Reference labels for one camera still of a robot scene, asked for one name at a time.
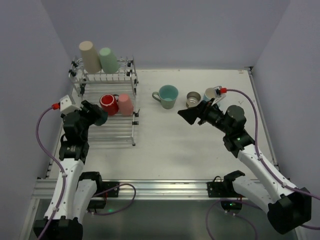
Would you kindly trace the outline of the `dark green mug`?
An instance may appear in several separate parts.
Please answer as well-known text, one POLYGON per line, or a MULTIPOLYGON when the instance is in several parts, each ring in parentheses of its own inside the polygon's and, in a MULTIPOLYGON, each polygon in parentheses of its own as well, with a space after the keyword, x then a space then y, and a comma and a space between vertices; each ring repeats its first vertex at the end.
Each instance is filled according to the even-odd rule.
POLYGON ((102 126, 108 120, 108 113, 104 110, 99 110, 97 117, 94 120, 94 125, 102 126))

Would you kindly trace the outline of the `light blue patterned cup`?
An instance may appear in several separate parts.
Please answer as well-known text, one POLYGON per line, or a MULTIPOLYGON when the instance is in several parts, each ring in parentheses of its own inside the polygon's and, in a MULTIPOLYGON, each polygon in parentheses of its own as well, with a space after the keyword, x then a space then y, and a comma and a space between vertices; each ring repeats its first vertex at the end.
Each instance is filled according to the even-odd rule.
POLYGON ((203 94, 203 100, 207 102, 213 99, 213 97, 214 97, 213 87, 207 88, 203 94))

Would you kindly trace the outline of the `sage green mug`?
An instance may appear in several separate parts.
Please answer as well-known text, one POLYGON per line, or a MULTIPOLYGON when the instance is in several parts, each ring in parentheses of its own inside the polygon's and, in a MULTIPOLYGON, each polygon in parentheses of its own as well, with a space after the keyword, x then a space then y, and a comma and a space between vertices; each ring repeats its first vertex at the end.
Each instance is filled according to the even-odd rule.
POLYGON ((173 85, 164 85, 159 89, 159 91, 154 91, 151 95, 152 98, 158 101, 164 109, 170 110, 175 105, 179 91, 173 85))

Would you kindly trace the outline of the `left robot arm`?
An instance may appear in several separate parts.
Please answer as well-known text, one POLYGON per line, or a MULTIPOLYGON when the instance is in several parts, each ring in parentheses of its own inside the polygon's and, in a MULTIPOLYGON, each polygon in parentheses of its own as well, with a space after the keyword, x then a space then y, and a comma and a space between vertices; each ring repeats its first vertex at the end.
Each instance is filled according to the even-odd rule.
POLYGON ((64 135, 60 139, 59 158, 55 158, 40 141, 41 149, 59 168, 54 193, 43 219, 36 220, 33 231, 39 240, 80 240, 83 218, 93 195, 102 184, 98 172, 84 172, 89 152, 88 133, 92 125, 101 126, 108 114, 87 100, 77 107, 71 100, 60 101, 45 110, 60 110, 64 135))

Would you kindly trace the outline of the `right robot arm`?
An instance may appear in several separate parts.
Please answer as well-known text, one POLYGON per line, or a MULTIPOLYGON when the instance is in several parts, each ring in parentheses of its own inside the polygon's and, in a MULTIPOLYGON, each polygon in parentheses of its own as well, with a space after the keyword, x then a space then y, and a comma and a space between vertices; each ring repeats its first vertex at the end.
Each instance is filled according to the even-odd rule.
POLYGON ((312 218, 312 197, 305 188, 297 188, 270 162, 264 160, 257 142, 245 130, 244 110, 231 105, 222 112, 216 104, 202 101, 195 107, 179 110, 190 125, 209 123, 225 135, 225 148, 246 165, 259 180, 254 183, 244 174, 231 180, 233 190, 249 199, 267 215, 272 227, 285 234, 312 218))

